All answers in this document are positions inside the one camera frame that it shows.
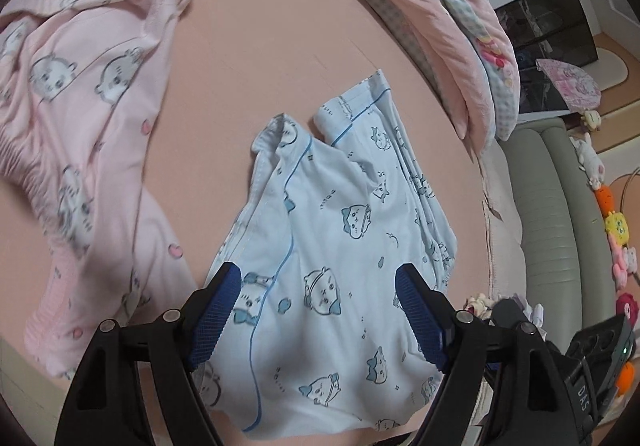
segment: metal screw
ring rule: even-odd
[[[113,320],[105,320],[100,323],[100,332],[111,332],[115,326],[116,324]]]
[[[474,315],[469,311],[458,311],[456,312],[456,320],[460,323],[471,323],[474,320]]]
[[[522,330],[522,332],[524,332],[525,334],[529,334],[532,336],[538,329],[530,321],[523,321],[523,323],[520,324],[520,330]]]
[[[178,309],[169,309],[162,315],[162,319],[167,323],[172,323],[180,319],[180,311]]]

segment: red plush toy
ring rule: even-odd
[[[631,327],[636,326],[636,321],[638,321],[638,303],[628,292],[621,294],[616,301],[616,314],[624,314],[628,318],[629,323],[631,323]]]

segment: blue gripper pad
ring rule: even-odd
[[[207,361],[213,354],[222,329],[225,327],[236,300],[238,300],[241,287],[240,269],[231,264],[193,331],[193,345],[188,357],[191,368],[197,368],[200,363]]]
[[[436,365],[439,371],[443,371],[447,365],[447,355],[444,353],[444,331],[418,293],[414,282],[409,278],[407,268],[405,264],[396,270],[396,296],[414,331],[424,358]]]

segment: orange toy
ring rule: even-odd
[[[601,185],[600,189],[593,191],[596,195],[596,200],[598,201],[598,207],[600,207],[600,212],[602,216],[606,219],[610,213],[613,213],[616,210],[616,203],[613,200],[613,193],[611,188],[606,185]]]
[[[636,376],[636,369],[631,362],[626,362],[625,366],[620,370],[620,375],[618,376],[618,380],[616,381],[616,386],[618,387],[618,395],[624,396],[631,386],[634,384],[634,377]]]

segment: pink heart print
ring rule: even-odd
[[[153,129],[153,126],[149,122],[149,119],[145,119],[144,122],[142,123],[142,127],[140,128],[142,135],[149,135],[152,129]]]
[[[172,243],[169,246],[169,254],[175,259],[182,258],[182,248],[177,243]]]

